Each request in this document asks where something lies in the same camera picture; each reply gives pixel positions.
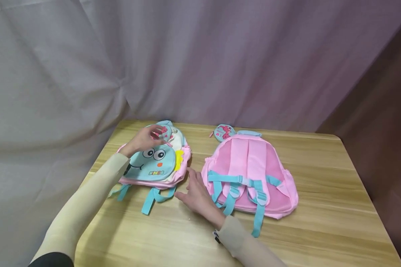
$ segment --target fabric backdrop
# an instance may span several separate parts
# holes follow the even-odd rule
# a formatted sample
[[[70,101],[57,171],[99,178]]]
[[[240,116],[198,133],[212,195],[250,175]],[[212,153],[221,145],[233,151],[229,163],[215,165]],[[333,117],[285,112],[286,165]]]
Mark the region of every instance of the fabric backdrop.
[[[315,131],[401,0],[0,0],[0,266],[26,266],[122,116]]]

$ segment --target pink padded strap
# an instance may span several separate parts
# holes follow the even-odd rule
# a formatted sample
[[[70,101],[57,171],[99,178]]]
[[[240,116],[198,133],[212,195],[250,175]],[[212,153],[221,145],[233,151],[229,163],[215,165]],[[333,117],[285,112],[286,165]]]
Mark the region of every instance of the pink padded strap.
[[[270,202],[270,193],[267,188],[266,181],[266,145],[267,144],[264,141],[249,140],[247,176],[248,179],[262,181],[263,192],[267,196],[266,205],[268,205]],[[248,188],[248,193],[252,199],[257,196],[256,190],[254,188]]]
[[[247,158],[248,158],[248,140],[233,138],[231,140],[231,155],[230,155],[230,167],[228,175],[247,175]],[[245,186],[240,185],[238,187],[239,197],[245,191]],[[223,186],[223,194],[227,196],[230,191],[230,184],[225,183]]]

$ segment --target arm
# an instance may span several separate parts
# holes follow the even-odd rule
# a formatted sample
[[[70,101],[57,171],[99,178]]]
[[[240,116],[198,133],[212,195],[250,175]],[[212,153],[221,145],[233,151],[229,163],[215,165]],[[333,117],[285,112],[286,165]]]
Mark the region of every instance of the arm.
[[[124,174],[129,158],[135,152],[163,144],[163,140],[152,139],[157,138],[153,133],[160,134],[161,130],[162,127],[158,125],[141,129],[119,153],[111,156],[93,177],[74,193],[52,221],[32,262],[48,253],[63,253],[74,262],[80,236],[101,208],[108,192]]]
[[[224,247],[245,267],[286,266],[268,247],[252,237],[238,219],[232,216],[226,217],[215,206],[203,185],[201,174],[190,168],[187,189],[189,190],[187,194],[176,192],[175,197],[192,211],[204,216],[218,230],[218,238]]]
[[[218,238],[231,255],[245,267],[287,266],[268,247],[251,236],[235,217],[227,216],[218,231]]]

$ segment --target cartoon backpack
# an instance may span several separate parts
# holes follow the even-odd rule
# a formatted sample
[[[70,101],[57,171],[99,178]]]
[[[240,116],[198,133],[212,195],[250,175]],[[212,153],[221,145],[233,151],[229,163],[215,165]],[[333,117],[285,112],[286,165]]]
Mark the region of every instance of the cartoon backpack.
[[[155,201],[164,202],[173,197],[176,185],[184,179],[187,161],[192,154],[183,133],[174,127],[171,121],[159,121],[156,124],[164,127],[159,137],[163,138],[166,144],[135,153],[124,176],[119,180],[121,188],[111,191],[108,195],[110,197],[120,192],[117,200],[122,201],[130,186],[150,186],[152,189],[141,210],[146,215],[150,213]],[[160,194],[164,189],[169,189],[167,196]]]
[[[252,236],[258,237],[264,216],[281,219],[296,208],[299,195],[293,177],[259,132],[236,133],[220,124],[211,135],[221,144],[205,159],[203,182],[224,214],[234,209],[254,213]]]

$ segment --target blue strap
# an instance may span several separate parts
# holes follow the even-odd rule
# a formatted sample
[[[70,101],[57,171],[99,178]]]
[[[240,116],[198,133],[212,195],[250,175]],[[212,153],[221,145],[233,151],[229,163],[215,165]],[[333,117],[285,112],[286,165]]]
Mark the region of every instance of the blue strap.
[[[254,216],[254,228],[251,235],[255,238],[259,237],[261,226],[263,225],[263,218],[265,213],[265,204],[267,201],[267,196],[263,191],[263,185],[261,181],[254,181],[254,189],[257,192],[257,196],[255,199],[251,199],[252,202],[257,204],[257,209]]]
[[[117,192],[120,192],[120,191],[122,191],[122,186],[117,190],[111,189],[110,193],[108,193],[107,198],[111,197],[112,195],[114,195],[114,194],[116,194]]]
[[[241,185],[246,185],[248,187],[253,187],[254,181],[251,179],[246,179],[242,175],[221,175],[215,171],[208,172],[209,182],[229,182],[229,183],[240,183]]]
[[[168,195],[165,197],[165,196],[160,195],[160,189],[153,188],[152,190],[153,190],[153,194],[154,194],[154,199],[157,202],[164,202],[164,201],[170,199],[171,197],[173,197],[173,194],[175,193],[175,189],[176,189],[176,186],[174,186],[173,188],[170,188]]]
[[[150,214],[150,210],[151,210],[151,208],[153,206],[153,203],[155,201],[155,199],[154,199],[154,190],[155,190],[155,188],[152,188],[150,190],[150,192],[148,193],[147,197],[146,197],[144,205],[143,205],[143,207],[141,209],[141,212],[143,214],[146,214],[146,215]]]
[[[253,136],[261,137],[261,133],[254,132],[254,131],[248,131],[248,130],[240,130],[236,134],[238,134],[238,135],[253,135]]]
[[[122,185],[121,189],[119,189],[119,191],[121,192],[118,196],[118,201],[122,201],[123,198],[125,197],[126,193],[128,192],[128,189],[131,187],[132,185]]]
[[[266,175],[266,181],[274,186],[279,186],[282,183],[280,180],[270,175]]]
[[[230,191],[229,194],[227,195],[226,201],[223,204],[223,206],[225,206],[225,210],[223,211],[223,213],[226,216],[229,216],[230,214],[232,214],[234,208],[235,208],[235,202],[236,199],[239,197],[239,184],[238,183],[230,183]]]
[[[265,212],[265,206],[257,204],[257,210],[254,216],[254,228],[251,233],[251,235],[254,236],[255,238],[260,236],[260,230],[263,224],[264,212]]]
[[[158,121],[156,124],[166,124],[166,125],[170,125],[173,126],[172,121],[170,120],[164,120],[164,121]]]
[[[214,194],[212,194],[212,200],[217,202],[218,196],[220,196],[221,192],[223,191],[223,186],[221,185],[221,182],[215,181],[212,183],[214,186]]]

